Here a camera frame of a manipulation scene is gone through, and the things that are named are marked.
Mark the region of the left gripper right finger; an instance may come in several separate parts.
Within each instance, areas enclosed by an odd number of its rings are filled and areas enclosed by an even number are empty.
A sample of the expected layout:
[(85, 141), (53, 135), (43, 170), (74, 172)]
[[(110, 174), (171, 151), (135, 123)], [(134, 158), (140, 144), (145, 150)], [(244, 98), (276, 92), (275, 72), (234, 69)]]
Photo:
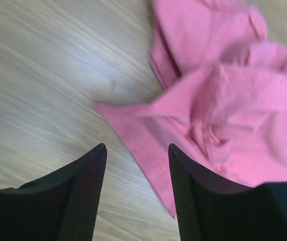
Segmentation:
[(254, 188), (168, 149), (181, 240), (287, 240), (287, 182)]

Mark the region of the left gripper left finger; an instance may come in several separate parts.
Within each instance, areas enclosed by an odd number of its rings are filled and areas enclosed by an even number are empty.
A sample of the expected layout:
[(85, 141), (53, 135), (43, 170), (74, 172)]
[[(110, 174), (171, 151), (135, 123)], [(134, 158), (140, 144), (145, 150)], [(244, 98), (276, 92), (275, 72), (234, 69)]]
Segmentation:
[(99, 144), (50, 174), (0, 189), (0, 240), (92, 240), (106, 163)]

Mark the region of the red t shirt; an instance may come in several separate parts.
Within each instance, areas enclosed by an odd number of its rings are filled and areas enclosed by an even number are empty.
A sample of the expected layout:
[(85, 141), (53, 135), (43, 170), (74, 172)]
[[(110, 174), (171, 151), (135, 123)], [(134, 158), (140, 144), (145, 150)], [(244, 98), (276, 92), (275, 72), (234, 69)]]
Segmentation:
[(287, 181), (287, 47), (238, 1), (153, 1), (150, 103), (95, 106), (171, 216), (168, 147), (240, 184)]

